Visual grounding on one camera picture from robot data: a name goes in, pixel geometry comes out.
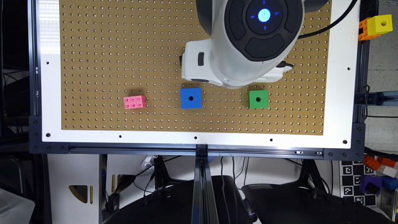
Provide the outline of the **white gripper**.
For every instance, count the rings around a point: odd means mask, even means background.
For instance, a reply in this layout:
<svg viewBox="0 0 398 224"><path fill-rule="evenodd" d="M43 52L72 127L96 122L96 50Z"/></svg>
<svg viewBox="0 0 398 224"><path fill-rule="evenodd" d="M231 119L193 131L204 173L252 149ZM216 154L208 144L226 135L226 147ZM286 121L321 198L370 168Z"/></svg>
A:
<svg viewBox="0 0 398 224"><path fill-rule="evenodd" d="M269 72L251 80L234 81L229 77L218 77L211 60L211 39L188 42L182 55L182 78L188 81L210 83L216 86L246 86L253 82L270 83L280 80L293 65L282 61Z"/></svg>

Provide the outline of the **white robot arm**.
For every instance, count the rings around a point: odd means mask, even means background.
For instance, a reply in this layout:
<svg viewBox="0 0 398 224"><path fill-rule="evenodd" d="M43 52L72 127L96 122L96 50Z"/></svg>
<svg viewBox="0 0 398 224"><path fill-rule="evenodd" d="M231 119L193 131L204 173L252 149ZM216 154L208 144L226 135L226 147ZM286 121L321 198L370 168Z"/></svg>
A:
<svg viewBox="0 0 398 224"><path fill-rule="evenodd" d="M285 57L295 45L304 15L326 1L197 1L200 25L210 38L187 42L182 78L238 89L276 82L292 69Z"/></svg>

